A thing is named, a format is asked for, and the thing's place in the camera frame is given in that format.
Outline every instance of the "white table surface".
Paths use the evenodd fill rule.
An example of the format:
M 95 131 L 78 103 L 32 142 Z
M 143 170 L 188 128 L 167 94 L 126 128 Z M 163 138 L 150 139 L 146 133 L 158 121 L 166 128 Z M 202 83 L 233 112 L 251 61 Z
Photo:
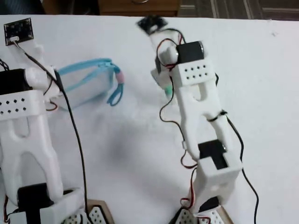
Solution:
M 0 16 L 0 24 L 27 18 Z M 189 189 L 179 163 L 181 136 L 162 123 L 164 92 L 151 78 L 155 53 L 134 17 L 31 16 L 45 59 L 61 68 L 109 57 L 121 67 L 123 100 L 94 100 L 74 110 L 84 149 L 88 197 L 105 200 L 117 224 L 165 224 Z M 209 46 L 219 95 L 245 143 L 244 168 L 260 196 L 259 224 L 298 223 L 299 22 L 169 18 L 188 42 Z M 0 29 L 0 58 L 17 68 Z M 178 107 L 164 114 L 178 118 Z M 78 145 L 66 111 L 49 115 L 64 186 L 83 186 Z M 215 137 L 202 119 L 199 141 Z M 233 149 L 239 154 L 235 136 Z M 32 171 L 24 165 L 23 171 Z M 252 224 L 255 196 L 242 175 L 225 208 L 235 224 Z

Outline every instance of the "white robotic link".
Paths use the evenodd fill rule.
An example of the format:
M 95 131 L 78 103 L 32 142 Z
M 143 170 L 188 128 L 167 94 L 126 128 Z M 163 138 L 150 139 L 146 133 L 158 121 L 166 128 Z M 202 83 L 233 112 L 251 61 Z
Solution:
M 30 47 L 43 62 L 40 47 Z M 10 223 L 58 224 L 84 207 L 82 189 L 64 192 L 57 154 L 50 139 L 45 101 L 58 95 L 59 88 L 52 83 L 48 89 L 50 81 L 46 72 L 31 67 L 32 63 L 15 46 L 10 48 L 17 62 L 26 68 L 1 74 L 1 170 L 6 194 L 20 210 L 9 216 Z M 52 67 L 46 68 L 56 77 Z M 24 186 L 21 177 L 24 154 L 35 158 L 46 183 Z
M 230 127 L 226 116 L 221 116 L 213 65 L 200 42 L 171 46 L 159 58 L 164 64 L 176 65 L 170 71 L 157 66 L 151 74 L 162 88 L 171 84 L 172 77 L 182 118 L 183 146 L 198 164 L 194 181 L 196 197 L 190 212 L 200 214 L 217 209 L 233 191 L 242 163 L 230 151 L 233 147 Z M 193 97 L 191 87 L 194 85 L 199 87 L 200 100 Z M 197 142 L 196 129 L 200 116 L 211 121 L 217 140 Z

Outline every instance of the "perforated white plate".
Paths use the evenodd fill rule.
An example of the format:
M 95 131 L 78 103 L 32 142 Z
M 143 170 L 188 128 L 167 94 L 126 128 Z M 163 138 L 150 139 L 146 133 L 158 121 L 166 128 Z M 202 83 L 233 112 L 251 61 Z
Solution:
M 89 213 L 89 217 L 92 219 L 93 224 L 106 224 L 104 216 L 101 212 L 101 209 L 98 207 L 94 207 Z M 76 215 L 68 217 L 63 224 L 80 224 L 81 220 L 83 220 L 83 224 L 91 224 L 86 216 L 86 213 L 82 210 Z
M 201 216 L 210 217 L 211 224 L 225 224 L 217 211 L 202 213 Z M 178 216 L 176 224 L 198 224 L 198 218 L 194 217 L 188 210 L 182 209 Z M 208 219 L 199 218 L 199 224 L 208 224 Z

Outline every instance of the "floor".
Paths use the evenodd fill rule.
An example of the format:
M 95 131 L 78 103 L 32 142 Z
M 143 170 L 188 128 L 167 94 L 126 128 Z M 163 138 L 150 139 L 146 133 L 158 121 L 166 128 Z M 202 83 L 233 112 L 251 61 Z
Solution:
M 182 0 L 181 17 L 299 20 L 298 0 Z

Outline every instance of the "pink band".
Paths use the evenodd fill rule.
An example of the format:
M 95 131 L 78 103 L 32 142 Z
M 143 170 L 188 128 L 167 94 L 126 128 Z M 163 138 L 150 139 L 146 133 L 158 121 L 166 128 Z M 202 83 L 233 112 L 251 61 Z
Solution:
M 118 84 L 125 83 L 125 77 L 122 72 L 115 74 L 115 77 Z

